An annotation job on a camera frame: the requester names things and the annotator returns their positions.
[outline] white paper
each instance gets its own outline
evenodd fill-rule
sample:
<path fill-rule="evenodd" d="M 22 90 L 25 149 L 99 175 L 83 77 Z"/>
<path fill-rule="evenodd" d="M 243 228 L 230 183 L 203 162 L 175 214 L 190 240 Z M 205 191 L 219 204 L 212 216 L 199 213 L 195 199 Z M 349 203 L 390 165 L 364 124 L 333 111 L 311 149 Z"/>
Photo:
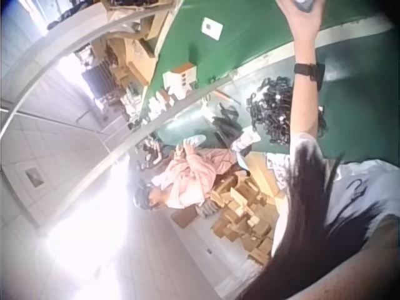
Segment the white paper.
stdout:
<path fill-rule="evenodd" d="M 204 18 L 201 26 L 201 32 L 211 36 L 213 39 L 219 40 L 221 36 L 221 32 L 223 30 L 223 25 L 219 24 L 216 21 L 209 19 L 208 17 Z"/>

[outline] black object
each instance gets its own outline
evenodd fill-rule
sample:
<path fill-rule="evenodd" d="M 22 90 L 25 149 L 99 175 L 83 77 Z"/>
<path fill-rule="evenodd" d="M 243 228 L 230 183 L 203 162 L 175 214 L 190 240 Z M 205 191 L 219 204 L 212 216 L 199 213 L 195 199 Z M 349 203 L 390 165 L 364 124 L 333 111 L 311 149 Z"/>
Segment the black object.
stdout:
<path fill-rule="evenodd" d="M 146 6 L 157 3 L 157 0 L 110 0 L 110 6 Z"/>
<path fill-rule="evenodd" d="M 309 13 L 313 10 L 314 0 L 305 0 L 305 1 L 294 0 L 294 4 L 301 11 Z"/>
<path fill-rule="evenodd" d="M 254 131 L 262 125 L 265 133 L 270 136 L 271 144 L 288 145 L 290 143 L 290 112 L 292 107 L 293 87 L 287 77 L 277 77 L 276 80 L 266 78 L 247 99 L 247 111 L 251 116 Z M 318 111 L 318 136 L 327 130 L 324 120 L 324 110 Z"/>
<path fill-rule="evenodd" d="M 325 75 L 324 64 L 295 64 L 294 73 L 310 76 L 311 81 L 317 82 L 318 91 L 321 90 Z"/>

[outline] person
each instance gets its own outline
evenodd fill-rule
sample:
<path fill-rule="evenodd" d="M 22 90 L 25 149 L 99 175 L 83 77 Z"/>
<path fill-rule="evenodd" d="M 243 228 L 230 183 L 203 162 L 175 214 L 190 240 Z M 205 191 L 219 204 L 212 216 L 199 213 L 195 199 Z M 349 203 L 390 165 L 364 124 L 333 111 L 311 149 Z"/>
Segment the person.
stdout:
<path fill-rule="evenodd" d="M 294 38 L 296 63 L 316 64 L 324 1 L 315 0 L 310 13 L 294 0 L 277 4 Z M 237 300 L 392 296 L 400 266 L 400 170 L 378 160 L 340 166 L 338 159 L 327 171 L 317 129 L 317 83 L 295 74 L 291 166 L 272 257 Z"/>
<path fill-rule="evenodd" d="M 218 174 L 236 163 L 230 149 L 196 149 L 187 140 L 178 145 L 160 184 L 140 181 L 134 203 L 141 209 L 186 208 L 207 198 Z"/>

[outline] white tiled wall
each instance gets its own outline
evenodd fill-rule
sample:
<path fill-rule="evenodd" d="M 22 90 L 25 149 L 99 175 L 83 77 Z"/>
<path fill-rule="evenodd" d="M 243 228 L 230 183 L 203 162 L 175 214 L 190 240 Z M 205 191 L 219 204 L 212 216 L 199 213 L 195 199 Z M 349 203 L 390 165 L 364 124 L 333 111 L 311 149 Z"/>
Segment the white tiled wall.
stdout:
<path fill-rule="evenodd" d="M 78 284 L 61 269 L 46 240 L 13 201 L 2 189 L 3 295 L 18 300 L 74 300 L 90 282 Z M 127 216 L 125 242 L 107 264 L 116 274 L 120 294 L 113 300 L 219 299 L 163 213 L 140 211 L 129 204 Z"/>
<path fill-rule="evenodd" d="M 41 224 L 71 189 L 107 155 L 91 132 L 16 116 L 1 143 L 2 170 Z M 36 168 L 44 184 L 34 187 L 25 170 Z"/>

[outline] metal pipe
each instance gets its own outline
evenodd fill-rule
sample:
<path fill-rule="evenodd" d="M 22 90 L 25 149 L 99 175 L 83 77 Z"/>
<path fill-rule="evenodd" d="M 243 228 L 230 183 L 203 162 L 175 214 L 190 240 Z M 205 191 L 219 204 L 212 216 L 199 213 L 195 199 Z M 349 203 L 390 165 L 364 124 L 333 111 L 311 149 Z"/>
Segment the metal pipe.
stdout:
<path fill-rule="evenodd" d="M 85 191 L 90 184 L 92 184 L 105 170 L 110 168 L 121 156 L 126 154 L 129 149 L 135 146 L 138 142 L 142 141 L 146 136 L 154 132 L 156 129 L 160 128 L 166 121 L 170 120 L 175 115 L 188 108 L 190 105 L 196 103 L 213 90 L 227 84 L 230 80 L 231 77 L 228 75 L 204 87 L 203 89 L 193 91 L 185 99 L 176 102 L 173 107 L 162 113 L 157 119 L 151 121 L 149 124 L 128 136 L 128 138 L 122 144 L 120 144 L 116 149 L 112 150 L 112 152 L 99 164 L 97 164 L 97 166 L 94 167 L 86 175 L 86 177 L 62 200 L 60 205 L 56 208 L 56 212 L 47 220 L 46 224 L 44 225 L 44 233 L 46 233 L 53 227 L 53 225 L 55 225 L 63 213 L 71 207 L 78 196 Z"/>
<path fill-rule="evenodd" d="M 5 108 L 5 107 L 0 107 L 0 111 L 8 113 L 9 109 Z M 105 134 L 103 132 L 96 131 L 96 130 L 93 130 L 93 129 L 90 129 L 90 128 L 85 128 L 85 127 L 77 126 L 77 125 L 74 125 L 74 124 L 69 124 L 69 123 L 66 123 L 66 122 L 57 121 L 57 120 L 54 120 L 54 119 L 50 119 L 49 117 L 38 116 L 37 114 L 31 114 L 30 112 L 16 111 L 15 115 L 21 116 L 21 117 L 26 117 L 26 118 L 31 118 L 31 119 L 36 119 L 36 120 L 40 120 L 40 121 L 44 121 L 44 122 L 49 122 L 49 123 L 53 123 L 53 124 L 68 126 L 68 127 L 72 127 L 72 128 L 76 128 L 76 129 L 80 129 L 80 130 L 90 131 L 91 133 L 107 135 L 107 134 Z"/>
<path fill-rule="evenodd" d="M 32 91 L 32 89 L 35 87 L 35 85 L 38 83 L 38 81 L 64 56 L 67 56 L 68 54 L 71 54 L 73 51 L 75 51 L 76 49 L 79 49 L 80 47 L 82 47 L 83 45 L 85 45 L 86 43 L 92 41 L 95 38 L 98 38 L 99 36 L 102 36 L 104 33 L 107 33 L 110 31 L 110 29 L 127 23 L 127 22 L 131 22 L 131 21 L 135 21 L 141 18 L 146 18 L 149 16 L 153 16 L 156 13 L 160 13 L 163 11 L 169 11 L 171 9 L 174 8 L 173 4 L 165 4 L 165 5 L 160 5 L 160 6 L 155 6 L 155 7 L 150 7 L 149 9 L 145 9 L 143 11 L 136 11 L 133 12 L 132 14 L 126 16 L 126 17 L 122 17 L 121 19 L 117 19 L 114 21 L 111 21 L 101 27 L 96 28 L 95 30 L 93 30 L 92 32 L 90 32 L 89 34 L 86 34 L 85 36 L 76 39 L 75 41 L 72 40 L 69 42 L 68 46 L 66 46 L 65 48 L 61 49 L 56 55 L 54 55 L 53 58 L 51 58 L 49 61 L 46 61 L 43 63 L 43 66 L 39 67 L 39 70 L 37 72 L 33 71 L 33 76 L 32 78 L 28 79 L 28 83 L 23 86 L 23 87 L 17 87 L 17 86 L 13 86 L 14 89 L 16 89 L 18 92 L 16 94 L 15 99 L 12 99 L 10 97 L 8 97 L 8 99 L 10 99 L 13 102 L 12 107 L 10 108 L 10 111 L 8 112 L 8 114 L 6 115 L 6 117 L 4 118 L 4 122 L 2 123 L 1 126 L 1 131 L 0 131 L 0 140 L 3 138 L 4 133 L 6 132 L 7 127 L 10 125 L 11 120 L 13 119 L 13 117 L 15 116 L 16 112 L 18 111 L 18 109 L 21 107 L 21 105 L 23 104 L 23 102 L 25 101 L 27 95 Z M 79 14 L 77 13 L 76 15 L 72 16 L 70 18 L 70 20 L 66 20 L 69 21 L 68 24 L 72 23 L 72 18 L 74 17 L 78 17 L 77 15 Z M 61 30 L 61 26 L 67 26 L 66 24 L 63 24 L 63 22 L 61 24 L 59 24 L 55 30 L 58 31 Z M 36 55 L 41 55 L 44 56 L 44 53 L 46 53 L 46 49 L 51 49 L 52 51 L 54 51 L 54 49 L 52 49 L 51 46 L 54 46 L 57 44 L 57 42 L 60 39 L 63 39 L 63 35 L 59 35 L 56 36 L 57 38 L 55 40 L 51 40 L 52 38 L 54 39 L 55 36 L 53 34 L 51 34 L 51 32 L 47 35 L 42 37 L 38 42 L 36 42 L 36 44 L 34 44 L 33 48 L 34 51 L 32 53 L 30 53 L 31 48 L 29 48 L 26 52 L 29 52 L 29 55 L 31 56 L 30 60 L 31 62 L 35 62 L 37 64 L 36 61 L 36 56 L 34 53 L 36 53 Z M 12 72 L 9 72 L 9 74 L 7 74 L 7 76 L 12 76 L 12 77 L 17 77 L 19 76 L 19 74 L 24 74 L 24 71 L 26 68 L 31 67 L 30 65 L 25 65 L 23 63 L 20 63 L 20 60 L 16 61 L 14 63 L 15 66 L 17 66 L 16 69 L 13 69 Z"/>

